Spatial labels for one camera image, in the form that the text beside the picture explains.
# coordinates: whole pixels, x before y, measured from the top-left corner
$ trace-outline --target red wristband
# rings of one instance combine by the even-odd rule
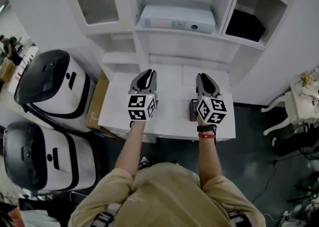
[[[215,138],[215,135],[205,135],[205,134],[198,134],[199,137],[201,138]]]

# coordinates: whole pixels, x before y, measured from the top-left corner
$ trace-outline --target cabinet door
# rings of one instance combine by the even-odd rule
[[[133,31],[129,0],[67,0],[82,34]]]

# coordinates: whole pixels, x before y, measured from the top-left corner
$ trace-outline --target dark floor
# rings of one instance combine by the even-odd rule
[[[278,159],[271,151],[273,136],[281,137],[291,127],[271,132],[263,136],[263,131],[285,119],[284,108],[275,108],[268,113],[260,109],[235,107],[236,139],[217,143],[217,152],[221,161],[224,175],[233,181],[243,194],[252,201],[265,189],[268,179],[275,170],[272,166]],[[96,145],[104,157],[101,162],[101,174],[112,170],[123,143],[97,138]],[[296,155],[294,152],[282,158]],[[147,154],[152,164],[172,162],[181,164],[198,173],[198,143],[184,140],[158,139],[156,144],[143,143],[142,155]],[[286,201],[304,195],[294,188],[295,184],[306,185],[311,174],[309,161],[303,156],[279,161],[275,165],[277,173],[271,179],[267,191],[255,201],[256,207],[264,214],[270,214],[278,219],[292,204]],[[275,227],[279,222],[265,216],[268,227]]]

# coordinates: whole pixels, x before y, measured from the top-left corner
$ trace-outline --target white chair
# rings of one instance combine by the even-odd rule
[[[311,93],[305,95],[302,87],[302,82],[290,85],[291,91],[287,92],[284,96],[277,98],[272,104],[267,108],[262,108],[261,112],[268,112],[273,109],[278,103],[285,103],[285,110],[287,113],[287,118],[267,130],[264,131],[264,135],[267,136],[269,132],[281,129],[289,124],[303,124],[303,123],[315,123],[319,118],[319,105],[318,91],[309,89]]]

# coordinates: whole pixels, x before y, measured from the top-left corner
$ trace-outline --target black wrist strap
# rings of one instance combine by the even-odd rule
[[[203,133],[207,131],[213,131],[214,133],[216,132],[216,125],[210,124],[207,126],[197,126],[197,132]]]

